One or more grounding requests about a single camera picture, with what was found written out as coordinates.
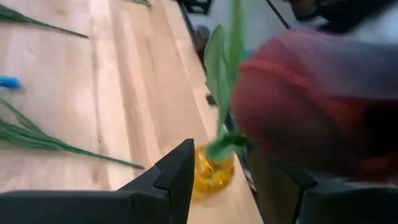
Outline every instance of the blue marker cap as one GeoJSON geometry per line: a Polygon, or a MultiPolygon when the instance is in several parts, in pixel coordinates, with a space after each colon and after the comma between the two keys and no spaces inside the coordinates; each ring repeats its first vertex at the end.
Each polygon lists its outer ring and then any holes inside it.
{"type": "Polygon", "coordinates": [[[6,87],[6,88],[20,88],[21,83],[19,82],[18,78],[1,75],[0,76],[0,86],[6,87]]]}

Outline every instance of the green leaf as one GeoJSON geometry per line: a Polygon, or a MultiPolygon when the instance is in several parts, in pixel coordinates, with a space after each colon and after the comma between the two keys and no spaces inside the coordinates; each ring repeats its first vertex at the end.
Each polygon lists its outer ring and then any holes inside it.
{"type": "Polygon", "coordinates": [[[24,116],[21,112],[19,112],[6,100],[0,98],[0,102],[7,109],[9,109],[17,118],[17,120],[21,123],[21,125],[25,127],[22,128],[20,126],[7,123],[2,119],[0,119],[0,140],[24,147],[51,149],[51,150],[73,152],[76,154],[83,154],[98,159],[117,162],[119,164],[131,166],[137,169],[144,168],[143,166],[134,164],[132,162],[123,161],[113,157],[104,156],[74,146],[70,146],[59,139],[50,137],[44,134],[31,120],[29,120],[26,116],[24,116]]]}
{"type": "Polygon", "coordinates": [[[46,24],[44,22],[37,21],[35,19],[29,18],[29,17],[23,15],[20,12],[10,9],[1,3],[0,3],[0,22],[18,22],[18,23],[23,23],[23,24],[32,24],[32,25],[50,28],[50,29],[58,30],[60,32],[64,32],[66,34],[71,34],[71,35],[75,35],[77,37],[82,37],[82,38],[88,39],[87,35],[79,34],[75,31],[67,30],[64,28],[56,27],[56,26],[53,26],[50,24],[46,24]]]}
{"type": "Polygon", "coordinates": [[[18,110],[15,109],[10,103],[8,103],[5,99],[0,98],[0,102],[7,108],[9,109],[18,122],[25,127],[26,129],[29,129],[31,131],[35,131],[37,133],[43,133],[42,130],[39,129],[33,122],[31,122],[27,117],[25,117],[22,113],[20,113],[18,110]]]}
{"type": "Polygon", "coordinates": [[[228,64],[224,54],[224,39],[225,31],[223,26],[216,26],[205,50],[206,85],[219,108],[218,136],[223,133],[224,121],[229,112],[232,90],[228,81],[228,64]]]}
{"type": "Polygon", "coordinates": [[[225,133],[206,147],[205,154],[209,159],[227,159],[233,152],[243,153],[248,145],[248,139],[239,133],[225,133]]]}
{"type": "Polygon", "coordinates": [[[152,6],[148,0],[129,0],[129,1],[134,2],[134,3],[138,3],[138,4],[143,4],[143,5],[146,5],[148,7],[152,6]]]}
{"type": "Polygon", "coordinates": [[[241,0],[231,1],[231,22],[229,28],[228,81],[234,87],[238,76],[238,65],[244,57],[243,10],[241,0]]]}

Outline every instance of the wooden tabletop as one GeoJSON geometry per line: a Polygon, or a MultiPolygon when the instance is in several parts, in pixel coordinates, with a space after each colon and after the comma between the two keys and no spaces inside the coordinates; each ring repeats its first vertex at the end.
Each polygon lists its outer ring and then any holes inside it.
{"type": "MultiPolygon", "coordinates": [[[[205,75],[175,1],[0,0],[25,15],[87,34],[0,24],[0,75],[24,91],[3,97],[47,134],[151,167],[186,138],[215,136],[205,75]]],[[[0,117],[12,120],[5,110],[0,117]]],[[[141,170],[67,152],[0,145],[0,190],[116,190],[141,170]]],[[[262,223],[236,161],[232,183],[193,203],[189,223],[262,223]]]]}

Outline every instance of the green grass blade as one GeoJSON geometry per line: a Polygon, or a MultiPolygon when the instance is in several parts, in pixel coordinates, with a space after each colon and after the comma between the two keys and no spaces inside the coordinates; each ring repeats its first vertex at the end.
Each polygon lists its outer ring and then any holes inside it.
{"type": "Polygon", "coordinates": [[[134,2],[134,3],[138,3],[138,4],[143,4],[143,5],[146,5],[148,7],[152,6],[148,0],[128,0],[128,1],[131,1],[131,2],[134,2]]]}
{"type": "Polygon", "coordinates": [[[117,162],[126,166],[131,166],[136,169],[144,169],[143,166],[134,164],[132,162],[112,158],[109,156],[103,156],[101,154],[96,154],[84,149],[80,149],[74,146],[70,146],[63,141],[50,137],[44,134],[31,120],[19,112],[15,107],[13,107],[6,100],[0,98],[0,103],[2,103],[7,109],[9,109],[17,120],[25,128],[16,126],[14,124],[7,123],[0,119],[0,139],[6,142],[40,149],[52,149],[52,150],[62,150],[67,152],[73,152],[76,154],[84,154],[87,156],[95,157],[98,159],[104,159],[107,161],[117,162]]]}
{"type": "Polygon", "coordinates": [[[29,118],[27,118],[22,113],[20,113],[15,107],[13,107],[5,99],[0,97],[0,103],[2,103],[7,109],[9,109],[14,114],[14,116],[16,117],[18,122],[21,125],[23,125],[23,127],[27,128],[27,129],[29,129],[31,131],[35,131],[37,133],[42,133],[43,134],[43,131],[40,130],[39,127],[37,127],[29,118]]]}
{"type": "Polygon", "coordinates": [[[44,22],[37,21],[35,19],[32,19],[30,17],[27,17],[23,15],[22,13],[15,11],[13,9],[8,8],[7,6],[3,5],[0,3],[0,22],[20,22],[20,23],[29,23],[33,25],[37,25],[40,27],[45,27],[45,28],[50,28],[50,29],[55,29],[60,32],[64,32],[66,34],[71,34],[75,35],[77,37],[82,37],[82,38],[89,38],[87,35],[84,34],[79,34],[75,31],[72,30],[67,30],[61,27],[56,27],[44,22]]]}

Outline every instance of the tulip leaf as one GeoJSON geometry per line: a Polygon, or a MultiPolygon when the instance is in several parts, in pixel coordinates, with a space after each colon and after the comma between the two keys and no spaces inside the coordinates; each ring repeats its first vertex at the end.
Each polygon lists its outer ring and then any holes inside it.
{"type": "Polygon", "coordinates": [[[238,65],[244,52],[241,0],[231,0],[230,3],[231,27],[228,41],[222,25],[219,24],[211,33],[205,50],[206,85],[218,105],[217,139],[205,151],[210,159],[226,158],[234,151],[245,150],[247,146],[247,141],[244,145],[237,144],[237,139],[243,138],[238,133],[226,133],[224,129],[231,104],[231,92],[238,76],[238,65]],[[229,43],[227,49],[224,48],[226,42],[229,43]]]}

